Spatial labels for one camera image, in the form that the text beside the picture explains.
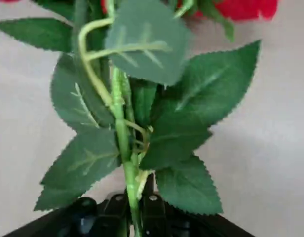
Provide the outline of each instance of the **serrated leaf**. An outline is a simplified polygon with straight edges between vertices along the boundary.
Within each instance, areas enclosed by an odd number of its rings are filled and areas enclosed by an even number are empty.
[[[51,99],[59,117],[77,133],[109,127],[114,119],[93,90],[80,86],[82,79],[71,56],[59,58],[51,83]]]
[[[196,214],[222,213],[216,187],[197,156],[156,172],[162,198],[170,205]]]
[[[141,161],[140,168],[158,170],[187,160],[190,154],[210,136],[207,127],[198,121],[174,120],[167,117],[154,124],[149,149]]]
[[[44,50],[70,52],[72,28],[53,18],[0,21],[0,30],[18,41]]]
[[[153,82],[131,80],[133,110],[136,123],[141,127],[150,125],[150,112],[156,94],[157,84]]]
[[[73,0],[31,0],[39,6],[53,11],[67,20],[72,19],[73,15]]]
[[[41,195],[36,202],[34,211],[49,211],[72,204],[84,194],[87,189],[58,189],[44,186]]]
[[[78,134],[62,151],[41,184],[59,189],[88,189],[120,166],[115,132],[99,128]]]
[[[199,8],[205,16],[213,19],[216,22],[219,22],[224,30],[226,37],[233,42],[234,41],[234,25],[233,23],[225,18],[219,10],[216,8],[215,3],[218,1],[214,0],[202,0],[199,1]]]
[[[222,120],[244,97],[259,48],[260,41],[256,41],[237,50],[190,59],[180,83],[168,88],[155,106],[154,123],[196,119],[210,127]]]
[[[59,117],[77,133],[99,128],[78,84],[73,60],[61,55],[51,82],[51,100]]]
[[[105,41],[113,64],[130,76],[174,85],[189,37],[182,21],[173,17],[157,0],[123,1]]]

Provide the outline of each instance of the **red rose petal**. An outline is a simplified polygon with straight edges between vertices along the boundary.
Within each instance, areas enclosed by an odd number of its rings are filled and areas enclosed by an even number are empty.
[[[17,2],[17,1],[20,1],[20,0],[0,0],[0,2],[3,2],[3,3],[13,3],[13,2]]]
[[[276,14],[278,0],[260,0],[261,15],[266,19],[271,19]]]
[[[217,8],[232,20],[255,20],[261,15],[271,19],[277,11],[278,0],[224,0]]]

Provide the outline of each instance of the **white wall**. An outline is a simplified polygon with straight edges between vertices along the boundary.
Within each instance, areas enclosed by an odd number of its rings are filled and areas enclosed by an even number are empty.
[[[27,15],[49,13],[0,4],[0,19]],[[233,45],[212,23],[193,29],[194,53],[263,39],[244,102],[198,152],[225,216],[257,237],[304,237],[304,0],[282,0],[272,22],[238,25]],[[32,212],[39,180],[73,135],[49,100],[57,56],[0,32],[0,236],[41,215]],[[89,193],[101,201],[123,187],[118,170]]]

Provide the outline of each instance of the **plant stem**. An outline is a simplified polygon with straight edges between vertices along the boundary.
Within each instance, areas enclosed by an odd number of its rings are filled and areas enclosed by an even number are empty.
[[[188,12],[193,5],[195,4],[195,0],[184,0],[182,6],[175,13],[175,18],[179,18],[183,16],[186,12]]]
[[[121,87],[122,87],[122,95],[123,98],[126,102],[126,118],[128,121],[130,121],[131,123],[135,124],[135,119],[134,119],[134,112],[133,112],[133,108],[132,108],[132,98],[131,98],[131,87],[130,87],[130,82],[129,82],[129,78],[127,77],[127,75],[124,73],[123,77],[121,78]],[[136,140],[136,132],[134,129],[132,129],[132,136],[133,139]],[[137,149],[137,145],[134,142],[133,146],[132,146],[132,151],[135,151]],[[131,156],[131,161],[134,164],[135,167],[138,167],[138,154],[136,152],[134,152]]]
[[[139,200],[137,199],[137,181],[136,181],[136,169],[131,161],[131,151],[128,136],[128,127],[124,119],[123,110],[123,97],[121,90],[121,79],[123,77],[123,72],[118,68],[113,67],[112,73],[112,94],[113,94],[113,109],[116,118],[116,131],[118,136],[119,149],[122,159],[122,164],[124,168],[126,183],[127,183],[127,193],[130,205],[130,211],[132,216],[132,222],[135,229],[135,237],[142,237],[142,225],[139,210]]]
[[[89,79],[92,82],[96,92],[101,96],[105,105],[108,106],[111,110],[112,110],[111,96],[110,96],[109,92],[107,91],[107,89],[105,88],[105,85],[103,84],[103,82],[100,80],[100,78],[97,77],[96,73],[92,69],[92,66],[91,66],[89,60],[87,59],[88,53],[87,53],[86,39],[87,39],[87,34],[89,32],[91,32],[92,30],[99,28],[99,27],[109,25],[112,22],[113,22],[112,19],[103,19],[103,20],[98,20],[98,21],[92,21],[92,22],[84,25],[78,35],[78,46],[79,46],[78,48],[79,48],[81,60],[84,64],[85,70],[86,70],[86,72],[89,76]]]

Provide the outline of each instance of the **artificial rose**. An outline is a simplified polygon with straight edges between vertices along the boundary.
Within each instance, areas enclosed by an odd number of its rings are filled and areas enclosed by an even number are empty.
[[[3,3],[13,3],[13,2],[17,2],[17,1],[20,1],[20,0],[0,0],[0,2],[3,2]]]
[[[271,19],[276,11],[279,0],[223,0],[216,4],[217,9],[225,17],[234,21],[256,20],[259,16],[265,19]],[[101,0],[101,6],[106,13],[105,0]],[[201,11],[196,12],[195,16],[202,17]]]

